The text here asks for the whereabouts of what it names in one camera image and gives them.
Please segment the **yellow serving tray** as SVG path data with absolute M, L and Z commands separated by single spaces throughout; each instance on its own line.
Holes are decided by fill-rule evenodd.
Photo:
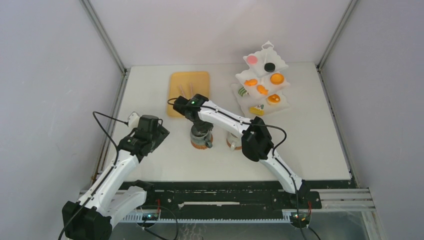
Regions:
M 170 76 L 166 100 L 179 96 L 191 99 L 195 94 L 210 97 L 210 74 L 207 71 L 174 72 Z

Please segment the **pink handled metal tongs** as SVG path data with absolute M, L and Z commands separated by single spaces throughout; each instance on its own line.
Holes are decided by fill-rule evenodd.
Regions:
M 181 96 L 183 96 L 186 99 L 191 99 L 194 96 L 194 92 L 193 92 L 193 85 L 191 82 L 183 85 L 180 84 L 178 86 L 178 90 Z

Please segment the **grey mug with rattan lid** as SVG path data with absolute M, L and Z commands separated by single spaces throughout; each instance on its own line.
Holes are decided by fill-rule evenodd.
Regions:
M 206 150 L 213 147 L 212 131 L 199 131 L 194 126 L 190 129 L 190 143 L 198 150 Z

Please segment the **green layered cake slice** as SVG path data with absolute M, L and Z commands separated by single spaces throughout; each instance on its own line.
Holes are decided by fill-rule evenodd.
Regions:
M 248 93 L 248 91 L 244 88 L 244 87 L 241 87 L 238 91 L 237 91 L 237 93 L 238 93 L 238 95 L 239 96 L 241 96 L 241 97 L 244 97 L 245 95 L 248 95 L 249 93 Z

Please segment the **small orange pastry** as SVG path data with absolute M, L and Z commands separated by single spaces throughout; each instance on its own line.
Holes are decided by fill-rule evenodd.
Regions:
M 244 85 L 245 86 L 248 86 L 248 87 L 252 87 L 252 86 L 256 86 L 258 84 L 258 80 L 257 79 L 249 79 L 249 80 L 246 80 L 245 82 L 244 82 Z

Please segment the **yellow cream cake slice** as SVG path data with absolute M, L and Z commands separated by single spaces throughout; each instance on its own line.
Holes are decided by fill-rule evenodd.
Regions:
M 263 116 L 265 114 L 265 105 L 259 104 L 259 105 L 251 106 L 249 107 L 248 110 L 251 114 L 254 114 L 257 116 Z

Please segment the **white three tier stand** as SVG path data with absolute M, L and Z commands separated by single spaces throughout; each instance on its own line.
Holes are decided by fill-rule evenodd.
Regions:
M 259 116 L 249 112 L 249 107 L 256 105 L 264 105 L 264 115 L 262 116 L 274 114 L 290 108 L 291 105 L 283 94 L 283 89 L 290 86 L 287 78 L 283 75 L 283 70 L 287 69 L 289 66 L 274 50 L 274 45 L 270 41 L 267 41 L 261 46 L 261 50 L 244 56 L 243 60 L 247 64 L 248 69 L 236 74 L 235 78 L 238 82 L 232 83 L 230 87 L 244 116 L 248 118 Z M 264 70 L 264 65 L 266 63 L 274 63 L 275 71 L 266 72 Z M 271 75 L 275 73 L 280 73 L 285 77 L 285 81 L 282 84 L 274 85 L 270 82 Z M 250 79 L 257 79 L 257 85 L 263 85 L 268 90 L 268 95 L 258 93 L 257 85 L 244 85 L 244 82 Z M 248 91 L 248 95 L 241 97 L 238 94 L 238 90 L 241 87 Z M 267 103 L 267 97 L 273 94 L 279 95 L 281 99 L 278 105 L 269 105 Z

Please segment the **orange glazed donut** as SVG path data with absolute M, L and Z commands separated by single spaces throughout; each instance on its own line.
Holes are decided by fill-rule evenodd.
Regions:
M 273 106 L 278 105 L 281 102 L 281 98 L 278 94 L 272 94 L 267 97 L 266 101 L 270 106 Z

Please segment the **black round cookie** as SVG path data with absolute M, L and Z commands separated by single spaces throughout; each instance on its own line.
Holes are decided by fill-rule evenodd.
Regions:
M 272 73 L 272 72 L 274 72 L 274 71 L 275 71 L 275 69 L 276 69 L 276 66 L 275 66 L 275 64 L 274 64 L 274 63 L 272 63 L 272 62 L 267 62 L 267 63 L 265 63 L 265 64 L 264 64 L 264 70 L 265 70 L 267 73 Z

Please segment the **orange round tart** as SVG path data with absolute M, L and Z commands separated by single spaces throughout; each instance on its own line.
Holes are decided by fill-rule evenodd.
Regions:
M 281 73 L 274 73 L 269 80 L 274 85 L 281 85 L 285 81 L 285 77 Z

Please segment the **round rattan coaster lid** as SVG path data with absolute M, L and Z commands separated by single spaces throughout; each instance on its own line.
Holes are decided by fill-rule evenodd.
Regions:
M 201 136 L 193 134 L 190 135 L 191 145 L 198 150 L 206 150 L 212 148 L 213 140 L 213 135 L 211 133 L 207 133 Z
M 242 149 L 242 141 L 240 138 L 227 138 L 226 143 L 231 151 L 239 151 Z

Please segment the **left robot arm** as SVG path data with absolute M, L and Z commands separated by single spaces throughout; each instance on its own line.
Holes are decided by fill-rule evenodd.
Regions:
M 58 238 L 107 240 L 114 227 L 133 209 L 153 207 L 157 196 L 148 190 L 150 183 L 136 180 L 119 198 L 113 200 L 126 177 L 144 157 L 152 153 L 169 135 L 163 120 L 133 112 L 124 122 L 131 131 L 119 143 L 111 141 L 115 157 L 99 179 L 76 202 L 62 208 L 63 229 Z

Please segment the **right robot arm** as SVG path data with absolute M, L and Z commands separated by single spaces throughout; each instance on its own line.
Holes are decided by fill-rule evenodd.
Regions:
M 172 108 L 191 121 L 199 132 L 213 126 L 232 133 L 241 140 L 242 154 L 253 162 L 263 164 L 278 180 L 283 190 L 289 193 L 289 203 L 302 208 L 309 201 L 310 187 L 297 175 L 277 152 L 269 129 L 258 116 L 247 118 L 219 107 L 206 96 L 195 94 L 187 99 L 178 96 L 168 100 Z

